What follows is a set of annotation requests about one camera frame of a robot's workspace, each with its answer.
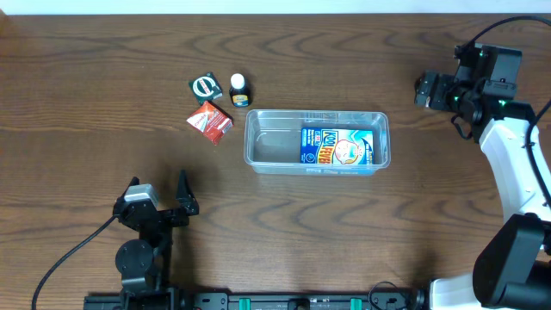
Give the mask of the red square packet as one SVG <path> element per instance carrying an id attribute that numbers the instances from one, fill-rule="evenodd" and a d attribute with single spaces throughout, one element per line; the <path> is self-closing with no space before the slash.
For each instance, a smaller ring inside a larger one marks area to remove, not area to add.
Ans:
<path id="1" fill-rule="evenodd" d="M 211 102 L 204 102 L 186 122 L 214 145 L 233 128 L 232 118 Z"/>

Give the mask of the green square packet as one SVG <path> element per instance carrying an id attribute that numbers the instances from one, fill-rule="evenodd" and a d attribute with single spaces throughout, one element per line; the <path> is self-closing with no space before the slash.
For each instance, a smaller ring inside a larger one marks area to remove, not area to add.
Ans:
<path id="1" fill-rule="evenodd" d="M 207 72 L 190 81 L 189 87 L 200 106 L 223 96 L 223 90 L 212 72 Z"/>

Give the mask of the blue fever patch box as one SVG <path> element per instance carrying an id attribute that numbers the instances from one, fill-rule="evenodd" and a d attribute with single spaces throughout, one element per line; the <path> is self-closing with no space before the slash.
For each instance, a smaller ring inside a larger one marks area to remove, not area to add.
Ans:
<path id="1" fill-rule="evenodd" d="M 373 164 L 373 139 L 370 130 L 303 127 L 300 161 L 303 164 Z"/>

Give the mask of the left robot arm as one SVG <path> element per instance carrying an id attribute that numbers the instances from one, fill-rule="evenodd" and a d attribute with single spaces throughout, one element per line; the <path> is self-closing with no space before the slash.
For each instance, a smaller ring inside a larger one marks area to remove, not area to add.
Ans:
<path id="1" fill-rule="evenodd" d="M 123 244 L 115 256 L 124 293 L 144 295 L 169 286 L 172 231 L 187 226 L 189 218 L 199 213 L 185 170 L 179 174 L 176 201 L 176 208 L 159 210 L 157 191 L 149 183 L 140 183 L 137 177 L 117 198 L 113 215 L 139 234 Z"/>

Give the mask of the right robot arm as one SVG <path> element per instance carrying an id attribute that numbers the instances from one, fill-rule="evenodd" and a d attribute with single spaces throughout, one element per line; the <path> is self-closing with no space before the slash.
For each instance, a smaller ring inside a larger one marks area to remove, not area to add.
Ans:
<path id="1" fill-rule="evenodd" d="M 511 83 L 490 77 L 426 71 L 415 84 L 415 103 L 453 113 L 470 127 L 497 184 L 504 224 L 479 254 L 472 272 L 436 279 L 431 309 L 548 309 L 550 171 L 539 144 L 532 107 L 513 98 Z"/>

